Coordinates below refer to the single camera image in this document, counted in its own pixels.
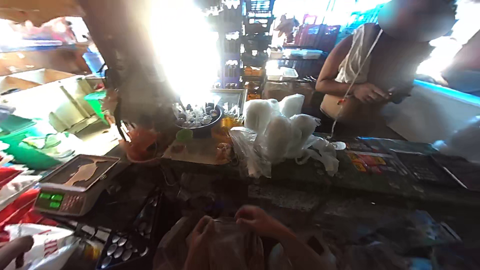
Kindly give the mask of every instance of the digital scale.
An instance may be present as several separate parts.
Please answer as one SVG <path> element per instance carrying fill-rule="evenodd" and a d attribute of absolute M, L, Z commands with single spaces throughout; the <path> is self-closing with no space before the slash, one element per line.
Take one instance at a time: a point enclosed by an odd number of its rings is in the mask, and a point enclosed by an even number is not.
<path fill-rule="evenodd" d="M 119 158 L 78 155 L 40 180 L 34 208 L 62 216 L 83 216 L 111 182 L 107 177 Z"/>

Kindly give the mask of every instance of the green digital display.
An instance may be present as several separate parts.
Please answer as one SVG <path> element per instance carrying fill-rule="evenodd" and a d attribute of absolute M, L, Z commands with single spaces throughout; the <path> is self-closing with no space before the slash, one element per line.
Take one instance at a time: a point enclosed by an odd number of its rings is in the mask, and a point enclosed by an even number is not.
<path fill-rule="evenodd" d="M 39 198 L 47 199 L 47 200 L 50 200 L 50 197 L 52 197 L 52 195 L 47 194 L 47 193 L 40 193 L 40 196 L 39 196 Z"/>
<path fill-rule="evenodd" d="M 60 203 L 59 203 L 59 202 L 50 202 L 50 207 L 51 207 L 51 208 L 59 208 L 59 207 L 60 207 Z"/>
<path fill-rule="evenodd" d="M 65 197 L 65 194 L 62 193 L 46 193 L 40 192 L 38 194 L 38 199 L 36 200 L 36 206 L 43 209 L 58 210 L 61 206 L 61 203 Z"/>
<path fill-rule="evenodd" d="M 51 198 L 53 201 L 62 201 L 63 196 L 62 195 L 53 195 Z"/>

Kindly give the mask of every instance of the black bowl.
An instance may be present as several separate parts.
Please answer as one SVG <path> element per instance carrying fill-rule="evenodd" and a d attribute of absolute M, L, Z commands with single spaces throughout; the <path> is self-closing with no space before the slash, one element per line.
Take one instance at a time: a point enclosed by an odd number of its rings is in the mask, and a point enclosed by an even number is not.
<path fill-rule="evenodd" d="M 182 127 L 177 124 L 175 124 L 179 128 L 188 128 L 193 131 L 193 137 L 194 138 L 209 138 L 212 136 L 211 129 L 214 125 L 220 122 L 223 118 L 223 108 L 220 106 L 215 107 L 216 110 L 218 110 L 219 114 L 215 117 L 212 117 L 212 121 L 204 126 L 199 126 L 199 127 Z"/>

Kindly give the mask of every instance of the white string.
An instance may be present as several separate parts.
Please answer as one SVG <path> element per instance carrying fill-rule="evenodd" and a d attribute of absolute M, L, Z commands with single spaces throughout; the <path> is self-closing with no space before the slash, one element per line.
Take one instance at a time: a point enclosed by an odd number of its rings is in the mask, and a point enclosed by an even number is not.
<path fill-rule="evenodd" d="M 367 53 L 367 57 L 365 57 L 365 60 L 363 61 L 363 63 L 360 65 L 360 68 L 359 70 L 357 71 L 357 73 L 355 74 L 355 76 L 353 77 L 353 81 L 352 83 L 350 84 L 350 86 L 348 87 L 347 89 L 347 92 L 345 93 L 345 95 L 343 96 L 343 102 L 342 104 L 340 105 L 340 110 L 338 111 L 338 115 L 337 117 L 335 118 L 335 121 L 333 122 L 333 125 L 332 125 L 332 132 L 330 134 L 330 138 L 333 137 L 333 132 L 335 130 L 335 125 L 336 125 L 336 122 L 338 121 L 338 119 L 340 118 L 340 115 L 342 113 L 342 109 L 343 109 L 343 104 L 345 103 L 345 100 L 347 99 L 347 96 L 348 94 L 350 93 L 350 90 L 352 89 L 352 86 L 353 84 L 355 83 L 355 80 L 357 79 L 358 75 L 360 74 L 361 72 L 361 69 L 363 68 L 363 66 L 365 65 L 365 62 L 368 60 L 368 57 L 370 56 L 370 53 L 372 52 L 373 48 L 375 47 L 375 45 L 377 45 L 377 41 L 378 39 L 380 38 L 380 35 L 383 33 L 383 30 L 380 29 L 380 32 L 378 32 L 378 35 L 377 35 L 377 38 L 375 39 L 375 41 L 373 42 L 372 46 L 370 47 L 370 50 L 368 51 Z"/>

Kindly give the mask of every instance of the metal rack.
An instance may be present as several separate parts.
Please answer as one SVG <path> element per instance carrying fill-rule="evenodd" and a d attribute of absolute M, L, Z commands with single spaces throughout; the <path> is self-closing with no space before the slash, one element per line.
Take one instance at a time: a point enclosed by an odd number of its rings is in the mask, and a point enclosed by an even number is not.
<path fill-rule="evenodd" d="M 272 23 L 275 17 L 272 14 L 275 0 L 245 0 L 244 10 L 244 29 L 245 34 L 242 37 L 244 52 L 241 59 L 243 66 L 252 66 L 262 68 L 261 76 L 247 76 L 242 69 L 242 82 L 256 82 L 262 90 L 265 81 L 265 66 L 268 61 L 266 50 L 272 42 L 272 36 L 269 35 Z"/>

